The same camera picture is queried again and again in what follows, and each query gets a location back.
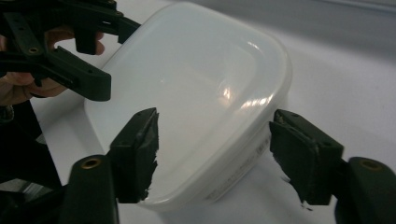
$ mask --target plastic container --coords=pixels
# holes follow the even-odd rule
[[[139,203],[156,211],[214,202],[235,184],[267,149],[291,82],[275,38],[191,3],[155,13],[104,70],[111,100],[85,110],[105,153],[134,113],[160,113],[159,165]]]

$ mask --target black plastic part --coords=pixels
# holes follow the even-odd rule
[[[9,219],[9,214],[14,214],[15,207],[25,203],[24,194],[0,190],[0,223]]]
[[[118,35],[119,43],[123,43],[140,26],[116,7],[112,0],[0,1],[0,35],[20,52],[0,53],[0,77],[8,71],[30,72],[38,86],[41,79],[50,77],[90,100],[109,100],[109,74],[65,49],[48,51],[44,33],[70,26],[75,31],[77,51],[95,54],[97,32]]]
[[[344,198],[337,200],[334,217],[337,224],[362,224],[355,203]]]
[[[379,161],[355,157],[348,163],[349,191],[361,223],[396,223],[396,175]]]
[[[158,117],[155,108],[135,114],[110,145],[119,203],[138,203],[148,196],[157,167]]]
[[[18,178],[50,189],[59,188],[61,181],[50,151],[36,141],[41,129],[30,102],[13,107],[14,120],[0,126],[0,178]]]
[[[303,117],[277,110],[271,151],[300,200],[327,205],[332,197],[331,174],[339,166],[343,146]]]
[[[65,188],[56,189],[28,203],[15,203],[0,216],[0,224],[55,224],[58,222]]]
[[[119,223],[111,164],[106,156],[90,156],[73,165],[58,223]]]

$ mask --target human hand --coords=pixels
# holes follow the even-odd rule
[[[104,45],[99,42],[103,33],[96,35],[96,54],[105,51]],[[59,41],[74,38],[70,27],[62,26],[46,32],[46,40],[49,50],[55,48]],[[0,35],[0,51],[7,50],[7,39]],[[66,90],[66,87],[50,78],[41,80],[42,86],[35,84],[35,79],[30,73],[8,72],[0,78],[0,105],[16,105],[32,98],[33,94],[43,97],[57,96]]]

